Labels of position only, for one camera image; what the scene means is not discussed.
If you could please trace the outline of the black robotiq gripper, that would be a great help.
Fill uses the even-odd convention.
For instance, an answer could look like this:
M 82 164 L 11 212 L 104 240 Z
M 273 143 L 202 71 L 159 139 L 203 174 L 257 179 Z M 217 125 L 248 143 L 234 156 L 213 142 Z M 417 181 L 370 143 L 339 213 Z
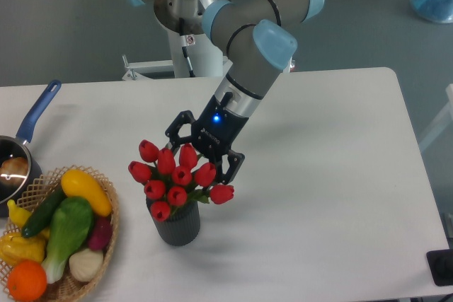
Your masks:
M 245 161 L 245 155 L 231 150 L 231 145 L 248 121 L 247 117 L 234 114 L 227 109 L 232 95 L 224 95 L 218 101 L 212 96 L 197 120 L 190 110 L 180 112 L 165 131 L 168 138 L 166 148 L 177 153 L 187 143 L 206 157 L 216 170 L 214 180 L 208 187 L 216 184 L 228 185 Z M 181 128 L 189 124 L 189 134 L 181 137 Z M 226 156 L 228 168 L 223 172 L 223 157 Z

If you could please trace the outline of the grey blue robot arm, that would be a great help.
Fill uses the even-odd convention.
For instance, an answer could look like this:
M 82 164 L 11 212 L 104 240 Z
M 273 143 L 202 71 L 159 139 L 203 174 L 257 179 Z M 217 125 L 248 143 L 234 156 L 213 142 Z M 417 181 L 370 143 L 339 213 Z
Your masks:
M 287 26 L 318 14 L 324 0 L 129 0 L 151 4 L 168 34 L 177 78 L 220 77 L 198 118 L 182 112 L 166 130 L 169 148 L 190 143 L 227 184 L 244 156 L 231 145 L 276 78 L 290 67 L 297 41 Z

